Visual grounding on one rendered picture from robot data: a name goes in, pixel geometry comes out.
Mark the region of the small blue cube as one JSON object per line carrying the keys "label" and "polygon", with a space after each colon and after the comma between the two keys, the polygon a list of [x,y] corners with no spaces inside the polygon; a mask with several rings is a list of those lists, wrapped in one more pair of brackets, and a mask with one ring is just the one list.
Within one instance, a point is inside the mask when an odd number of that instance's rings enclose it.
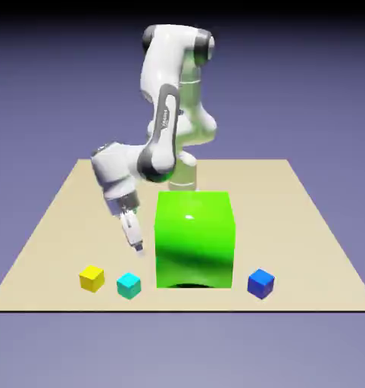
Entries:
{"label": "small blue cube", "polygon": [[272,274],[259,268],[248,277],[247,291],[259,299],[265,299],[273,291],[274,280]]}

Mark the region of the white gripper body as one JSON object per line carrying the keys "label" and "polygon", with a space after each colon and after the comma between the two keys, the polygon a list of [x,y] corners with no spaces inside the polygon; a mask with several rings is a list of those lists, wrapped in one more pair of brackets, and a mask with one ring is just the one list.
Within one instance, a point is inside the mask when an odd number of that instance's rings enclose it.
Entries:
{"label": "white gripper body", "polygon": [[123,232],[131,246],[142,246],[142,233],[136,213],[132,210],[124,211],[120,215]]}

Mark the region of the large green box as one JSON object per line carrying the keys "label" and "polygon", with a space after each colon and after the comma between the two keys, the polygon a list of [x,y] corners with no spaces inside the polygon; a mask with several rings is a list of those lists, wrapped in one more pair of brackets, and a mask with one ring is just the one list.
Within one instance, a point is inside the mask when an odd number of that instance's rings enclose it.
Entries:
{"label": "large green box", "polygon": [[158,288],[232,286],[236,223],[225,191],[161,191],[154,219]]}

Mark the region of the small cyan cube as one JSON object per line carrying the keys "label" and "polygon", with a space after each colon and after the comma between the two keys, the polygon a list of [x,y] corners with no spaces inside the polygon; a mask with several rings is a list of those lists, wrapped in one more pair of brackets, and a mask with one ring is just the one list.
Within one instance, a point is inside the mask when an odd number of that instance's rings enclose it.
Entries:
{"label": "small cyan cube", "polygon": [[117,293],[131,300],[142,290],[141,280],[135,274],[126,273],[117,279]]}

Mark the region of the small yellow cube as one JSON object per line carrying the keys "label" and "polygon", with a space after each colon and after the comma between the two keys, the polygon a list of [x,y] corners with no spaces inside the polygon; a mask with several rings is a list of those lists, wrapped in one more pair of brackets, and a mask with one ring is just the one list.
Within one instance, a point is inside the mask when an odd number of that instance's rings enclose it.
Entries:
{"label": "small yellow cube", "polygon": [[97,292],[105,283],[104,270],[94,265],[89,265],[80,274],[80,287],[92,293]]}

